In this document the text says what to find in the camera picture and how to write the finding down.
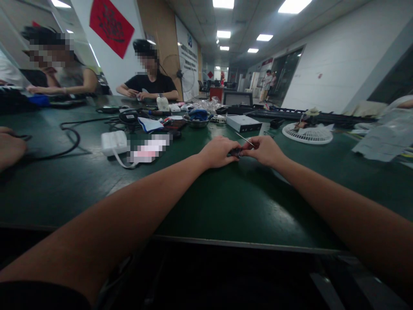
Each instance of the bottle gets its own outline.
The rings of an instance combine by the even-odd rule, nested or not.
[[[168,99],[163,94],[158,94],[156,98],[156,103],[158,105],[159,111],[169,112]]]

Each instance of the dark hair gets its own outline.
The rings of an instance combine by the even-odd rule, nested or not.
[[[65,34],[59,33],[54,29],[49,29],[46,27],[26,26],[21,34],[23,38],[30,42],[30,44],[69,45],[69,41],[65,38]],[[84,65],[72,50],[70,52],[76,62]]]
[[[133,49],[135,50],[135,53],[138,56],[145,56],[148,58],[153,58],[155,60],[155,63],[157,64],[157,74],[162,74],[162,72],[160,71],[160,67],[162,66],[160,65],[158,53],[153,44],[149,43],[147,40],[136,39],[133,41]]]

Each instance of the poster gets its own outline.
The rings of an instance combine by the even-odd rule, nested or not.
[[[178,39],[179,65],[184,73],[182,92],[184,101],[191,100],[199,95],[198,84],[198,43],[175,16],[176,37]]]
[[[124,58],[135,29],[110,0],[93,1],[89,26],[120,58]]]

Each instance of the metal bowl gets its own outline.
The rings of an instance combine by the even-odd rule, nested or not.
[[[186,122],[188,123],[189,127],[191,127],[191,128],[204,128],[208,125],[210,120],[206,120],[206,121],[188,121],[188,120],[186,120]]]

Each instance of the hand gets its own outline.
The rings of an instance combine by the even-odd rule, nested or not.
[[[126,97],[129,97],[129,98],[136,98],[136,95],[137,94],[139,94],[139,91],[137,91],[137,90],[133,90],[133,89],[128,89],[127,90],[127,93],[126,93]]]
[[[270,136],[255,136],[249,141],[254,145],[254,150],[251,144],[245,142],[241,156],[253,157],[261,164],[270,166],[275,170],[278,170],[278,167],[290,160]]]
[[[156,99],[156,97],[157,97],[157,94],[150,94],[150,93],[147,93],[147,92],[140,92],[138,94],[139,100],[143,100],[145,98]]]
[[[18,162],[26,148],[24,140],[0,133],[0,172]]]
[[[40,68],[40,70],[41,70],[44,74],[50,75],[51,77],[54,77],[55,73],[57,73],[56,69],[54,69],[53,67]]]
[[[36,87],[29,86],[26,88],[29,93],[42,93],[45,95],[63,94],[63,89],[60,87]]]
[[[227,157],[227,154],[236,148],[241,148],[241,145],[236,141],[231,141],[223,136],[217,136],[212,139],[207,145],[204,146],[198,156],[202,162],[209,168],[219,168],[232,163],[233,161],[239,161],[235,156]]]

